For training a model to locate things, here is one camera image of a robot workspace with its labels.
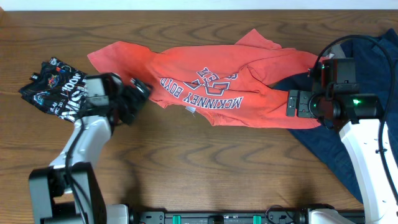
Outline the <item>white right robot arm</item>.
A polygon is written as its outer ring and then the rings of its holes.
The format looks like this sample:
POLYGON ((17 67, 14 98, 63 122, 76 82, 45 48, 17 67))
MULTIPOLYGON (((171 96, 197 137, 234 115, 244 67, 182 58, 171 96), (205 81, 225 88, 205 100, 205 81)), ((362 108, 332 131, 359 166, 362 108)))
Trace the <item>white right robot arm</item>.
POLYGON ((353 164, 366 223, 397 223, 397 164, 374 94, 290 90, 287 116, 329 120, 353 164))

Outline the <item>orange printed t-shirt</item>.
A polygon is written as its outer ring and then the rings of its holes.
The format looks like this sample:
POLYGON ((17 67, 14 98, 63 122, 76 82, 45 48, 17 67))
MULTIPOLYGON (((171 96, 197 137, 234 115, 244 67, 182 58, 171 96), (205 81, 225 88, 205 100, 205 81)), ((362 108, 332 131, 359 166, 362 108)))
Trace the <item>orange printed t-shirt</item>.
POLYGON ((251 30, 233 45, 174 47, 161 53, 118 41, 88 55, 100 73, 138 79, 152 87, 150 99, 165 108, 193 108, 213 126, 312 129, 315 119, 288 117, 288 93, 273 84, 305 73, 316 61, 309 52, 265 39, 251 30))

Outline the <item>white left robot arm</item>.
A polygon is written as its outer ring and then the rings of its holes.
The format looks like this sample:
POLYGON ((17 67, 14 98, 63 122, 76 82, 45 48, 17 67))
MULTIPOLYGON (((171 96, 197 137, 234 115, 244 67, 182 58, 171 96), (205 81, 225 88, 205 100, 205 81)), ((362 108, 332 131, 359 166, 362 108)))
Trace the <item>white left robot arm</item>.
POLYGON ((29 190, 34 223, 129 223, 127 205, 107 205, 94 167, 119 123, 132 124, 152 87, 133 78, 124 84, 114 73, 86 79, 83 106, 73 133, 48 167, 34 169, 29 190))

